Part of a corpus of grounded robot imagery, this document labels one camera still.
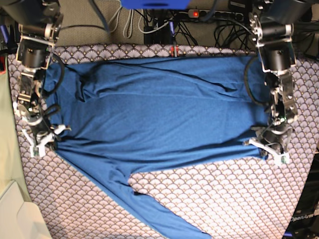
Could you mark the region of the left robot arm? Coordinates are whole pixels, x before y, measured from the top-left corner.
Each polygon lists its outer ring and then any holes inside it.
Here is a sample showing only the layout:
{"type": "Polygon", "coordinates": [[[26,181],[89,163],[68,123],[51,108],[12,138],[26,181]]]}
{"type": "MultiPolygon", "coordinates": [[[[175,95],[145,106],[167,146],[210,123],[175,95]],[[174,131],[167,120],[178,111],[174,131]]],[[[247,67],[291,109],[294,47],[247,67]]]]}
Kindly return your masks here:
{"type": "Polygon", "coordinates": [[[258,55],[236,57],[131,58],[65,65],[47,70],[57,89],[46,100],[58,105],[52,124],[54,149],[166,156],[255,150],[263,139],[251,126],[296,118],[292,23],[309,3],[276,0],[250,17],[258,55]]]}

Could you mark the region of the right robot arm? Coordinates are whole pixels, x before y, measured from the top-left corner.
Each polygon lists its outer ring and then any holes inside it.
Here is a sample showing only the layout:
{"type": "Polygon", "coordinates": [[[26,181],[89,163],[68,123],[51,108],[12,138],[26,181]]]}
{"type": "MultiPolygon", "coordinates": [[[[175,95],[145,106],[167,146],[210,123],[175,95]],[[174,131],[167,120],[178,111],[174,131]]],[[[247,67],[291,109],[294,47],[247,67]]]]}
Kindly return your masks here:
{"type": "Polygon", "coordinates": [[[31,156],[47,147],[127,162],[264,158],[252,136],[245,77],[250,59],[132,58],[65,65],[53,52],[63,16],[56,1],[3,0],[21,26],[24,70],[16,110],[31,156]]]}

